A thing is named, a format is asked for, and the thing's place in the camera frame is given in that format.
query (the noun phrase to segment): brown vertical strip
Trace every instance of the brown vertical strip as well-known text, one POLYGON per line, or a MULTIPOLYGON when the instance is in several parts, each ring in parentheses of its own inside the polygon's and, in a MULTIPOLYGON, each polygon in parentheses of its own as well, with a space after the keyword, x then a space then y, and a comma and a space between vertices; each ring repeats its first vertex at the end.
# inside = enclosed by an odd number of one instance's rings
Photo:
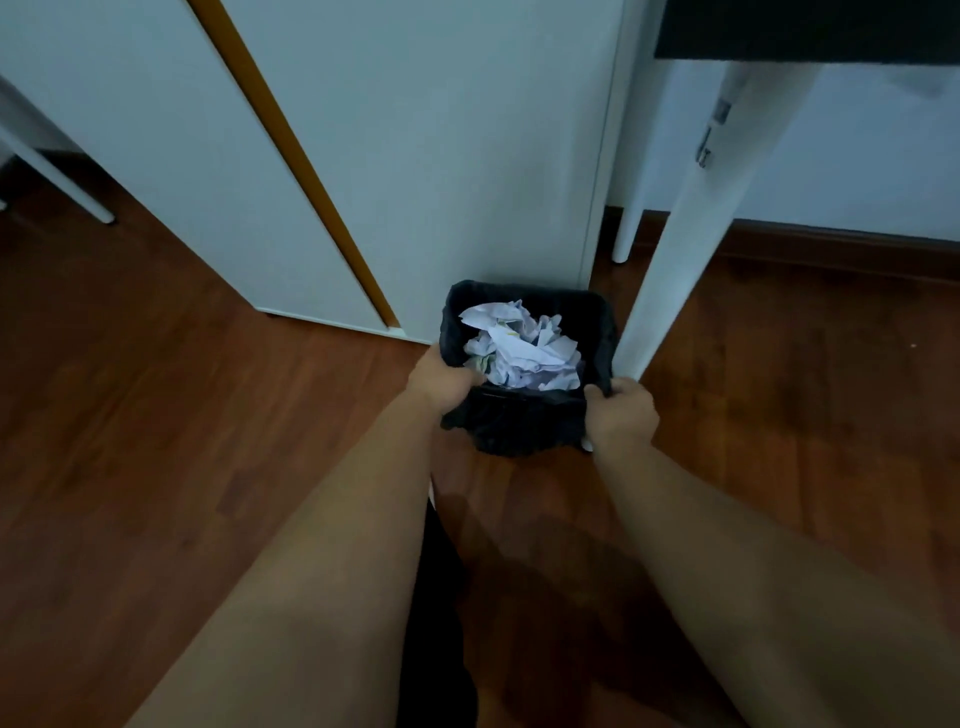
POLYGON ((347 265, 353 271, 360 286, 364 289, 367 297, 370 299, 376 312, 383 319, 383 323, 388 327, 398 327, 400 325, 394 311, 387 303, 383 291, 373 277, 367 261, 363 259, 360 250, 350 236, 347 226, 344 224, 337 208, 333 206, 333 201, 326 194, 324 185, 317 177, 313 165, 307 158, 306 153, 300 146, 294 131, 287 123, 287 118, 280 110, 279 104, 274 98, 273 92, 267 86, 267 82, 260 75, 260 69, 256 67, 256 62, 243 38, 237 32, 233 21, 227 14, 220 0, 186 0, 190 8, 193 9, 200 24, 204 27, 206 34, 213 41, 214 48, 223 58, 227 69, 236 80, 240 90, 243 91, 250 102, 253 111, 260 118, 260 123, 267 130, 267 134, 274 141, 283 160, 290 167, 294 178, 300 183, 307 200, 317 214, 321 222, 326 226, 326 231, 330 233, 333 242, 340 253, 347 261, 347 265))

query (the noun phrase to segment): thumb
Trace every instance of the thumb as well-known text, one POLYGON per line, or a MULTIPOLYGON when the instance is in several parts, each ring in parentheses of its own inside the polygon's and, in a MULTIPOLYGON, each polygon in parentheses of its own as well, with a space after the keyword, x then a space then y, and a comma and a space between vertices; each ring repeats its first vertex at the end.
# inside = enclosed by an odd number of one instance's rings
POLYGON ((584 397, 587 398, 587 403, 603 401, 605 399, 603 392, 600 391, 600 387, 596 384, 588 384, 584 387, 584 397))

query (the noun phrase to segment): crumpled paper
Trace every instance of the crumpled paper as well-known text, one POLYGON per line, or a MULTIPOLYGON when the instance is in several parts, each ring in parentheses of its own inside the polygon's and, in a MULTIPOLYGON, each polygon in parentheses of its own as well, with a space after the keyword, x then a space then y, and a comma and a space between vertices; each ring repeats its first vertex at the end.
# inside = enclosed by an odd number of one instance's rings
POLYGON ((561 336, 557 316, 534 320, 523 301, 481 303, 460 314, 481 333, 467 341, 467 366, 512 389, 570 390, 580 386, 577 342, 561 336))

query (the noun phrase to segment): black trash can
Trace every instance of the black trash can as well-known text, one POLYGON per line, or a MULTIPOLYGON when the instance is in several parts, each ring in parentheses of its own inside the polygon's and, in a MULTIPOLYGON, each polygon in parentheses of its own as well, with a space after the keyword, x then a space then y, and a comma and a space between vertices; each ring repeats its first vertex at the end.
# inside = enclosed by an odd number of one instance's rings
POLYGON ((523 284, 462 280, 446 297, 440 329, 440 352, 451 367, 469 359, 467 341, 479 331, 460 321, 460 314, 480 303, 523 300, 534 319, 560 314, 564 336, 577 342, 584 370, 581 386, 568 392, 508 389, 485 383, 470 390, 456 409, 444 415, 444 429, 462 427, 473 444, 492 455, 518 457, 561 445, 580 445, 586 434, 587 400, 583 386, 596 384, 610 393, 611 363, 616 350, 616 323, 607 300, 591 291, 523 284))

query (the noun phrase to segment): white cabinet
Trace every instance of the white cabinet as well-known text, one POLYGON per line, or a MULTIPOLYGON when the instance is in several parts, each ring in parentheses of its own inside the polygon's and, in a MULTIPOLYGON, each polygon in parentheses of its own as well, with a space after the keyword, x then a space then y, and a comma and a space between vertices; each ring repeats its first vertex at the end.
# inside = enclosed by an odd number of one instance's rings
POLYGON ((459 279, 584 281, 623 0, 224 5, 408 336, 459 279))
POLYGON ((7 0, 0 74, 253 305, 386 330, 182 0, 7 0))

